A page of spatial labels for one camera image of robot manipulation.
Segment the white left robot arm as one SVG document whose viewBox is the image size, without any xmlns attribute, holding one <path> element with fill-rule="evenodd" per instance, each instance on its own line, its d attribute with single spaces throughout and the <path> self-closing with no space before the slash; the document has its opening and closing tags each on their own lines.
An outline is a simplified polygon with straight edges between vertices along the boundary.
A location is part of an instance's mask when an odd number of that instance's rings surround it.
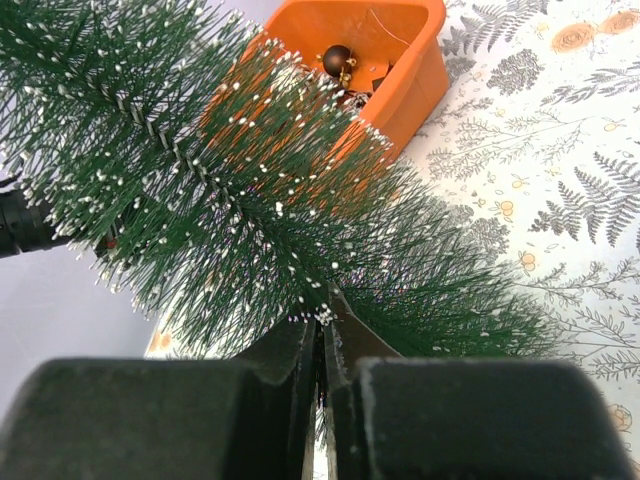
<svg viewBox="0 0 640 480">
<path fill-rule="evenodd" d="M 19 174 L 1 180 L 1 258 L 50 250 L 66 245 L 70 238 L 59 235 L 49 222 L 51 205 L 46 200 L 30 204 Z"/>
</svg>

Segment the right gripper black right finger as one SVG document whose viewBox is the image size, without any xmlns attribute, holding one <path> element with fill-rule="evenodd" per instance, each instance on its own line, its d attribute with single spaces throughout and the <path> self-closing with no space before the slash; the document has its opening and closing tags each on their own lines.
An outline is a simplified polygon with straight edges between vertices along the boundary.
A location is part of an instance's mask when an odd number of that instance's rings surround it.
<svg viewBox="0 0 640 480">
<path fill-rule="evenodd" d="M 336 287 L 324 330 L 333 479 L 631 479 L 600 393 L 554 360 L 404 358 Z"/>
</svg>

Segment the small green christmas tree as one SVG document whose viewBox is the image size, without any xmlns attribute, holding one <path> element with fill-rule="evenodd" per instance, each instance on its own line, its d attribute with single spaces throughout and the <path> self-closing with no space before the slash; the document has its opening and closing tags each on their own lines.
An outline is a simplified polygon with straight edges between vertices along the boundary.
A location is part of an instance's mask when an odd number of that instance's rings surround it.
<svg viewBox="0 0 640 480">
<path fill-rule="evenodd" d="M 342 297 L 408 356 L 534 356 L 547 314 L 327 76 L 204 1 L 5 1 L 1 158 L 56 237 L 236 351 Z"/>
</svg>

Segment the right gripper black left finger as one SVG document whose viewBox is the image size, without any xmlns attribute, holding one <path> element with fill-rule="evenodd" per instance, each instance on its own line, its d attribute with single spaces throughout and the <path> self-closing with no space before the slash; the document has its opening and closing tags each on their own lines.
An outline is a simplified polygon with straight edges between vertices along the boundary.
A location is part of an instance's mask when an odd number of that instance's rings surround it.
<svg viewBox="0 0 640 480">
<path fill-rule="evenodd" d="M 5 479 L 309 479 L 316 327 L 227 360 L 58 359 L 1 428 Z"/>
</svg>

